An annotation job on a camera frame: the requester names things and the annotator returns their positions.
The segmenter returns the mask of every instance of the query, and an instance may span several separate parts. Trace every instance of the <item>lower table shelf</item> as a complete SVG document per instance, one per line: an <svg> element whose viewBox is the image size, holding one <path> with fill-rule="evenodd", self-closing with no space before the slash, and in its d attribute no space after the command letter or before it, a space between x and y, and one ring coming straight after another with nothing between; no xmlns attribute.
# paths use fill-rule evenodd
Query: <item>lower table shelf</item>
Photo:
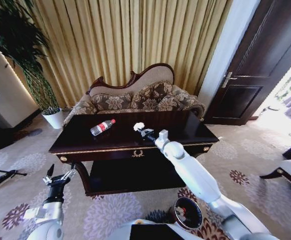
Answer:
<svg viewBox="0 0 291 240"><path fill-rule="evenodd" d="M94 161L90 185L90 196L186 186L163 155Z"/></svg>

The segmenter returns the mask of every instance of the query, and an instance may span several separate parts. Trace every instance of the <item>green leaves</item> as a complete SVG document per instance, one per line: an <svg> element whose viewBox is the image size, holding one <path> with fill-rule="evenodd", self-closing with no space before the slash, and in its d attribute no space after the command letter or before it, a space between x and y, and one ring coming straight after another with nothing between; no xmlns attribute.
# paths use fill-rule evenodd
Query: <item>green leaves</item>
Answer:
<svg viewBox="0 0 291 240"><path fill-rule="evenodd" d="M13 67L18 64L22 68L40 109L53 114L59 111L59 106L49 82L42 75L43 69L38 61L46 57L40 47L48 48L48 40L33 23L30 14L34 6L32 0L24 2L26 7L18 0L0 0L0 52L12 59Z"/></svg>

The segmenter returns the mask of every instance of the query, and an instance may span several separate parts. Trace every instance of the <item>beige curtain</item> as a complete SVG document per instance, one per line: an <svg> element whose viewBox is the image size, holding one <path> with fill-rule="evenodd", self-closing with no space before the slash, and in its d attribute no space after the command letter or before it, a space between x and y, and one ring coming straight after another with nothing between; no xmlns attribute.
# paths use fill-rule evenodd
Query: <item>beige curtain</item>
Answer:
<svg viewBox="0 0 291 240"><path fill-rule="evenodd" d="M130 71L174 68L175 84L197 94L231 0L35 0L49 39L41 61L61 107L72 107L104 76L124 85Z"/></svg>

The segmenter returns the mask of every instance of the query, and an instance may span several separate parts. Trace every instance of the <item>dark wooden coffee table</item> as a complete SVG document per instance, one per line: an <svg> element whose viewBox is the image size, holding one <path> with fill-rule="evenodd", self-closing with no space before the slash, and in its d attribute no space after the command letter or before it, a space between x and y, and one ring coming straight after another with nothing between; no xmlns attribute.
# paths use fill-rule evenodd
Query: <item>dark wooden coffee table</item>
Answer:
<svg viewBox="0 0 291 240"><path fill-rule="evenodd" d="M91 134L92 127L111 119L116 123L110 129ZM191 111L75 115L49 152L62 163L75 163L87 196L184 187L172 163L133 130L138 122L157 134L168 130L170 141L183 144L192 156L219 141ZM85 161L93 161L90 174Z"/></svg>

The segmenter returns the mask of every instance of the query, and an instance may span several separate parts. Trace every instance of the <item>dark wooden door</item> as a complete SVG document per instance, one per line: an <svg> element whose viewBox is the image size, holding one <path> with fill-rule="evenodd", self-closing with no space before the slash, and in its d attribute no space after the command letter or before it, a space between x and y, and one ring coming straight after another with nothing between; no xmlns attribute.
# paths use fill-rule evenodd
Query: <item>dark wooden door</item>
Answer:
<svg viewBox="0 0 291 240"><path fill-rule="evenodd" d="M291 0L261 0L204 122L246 124L290 67Z"/></svg>

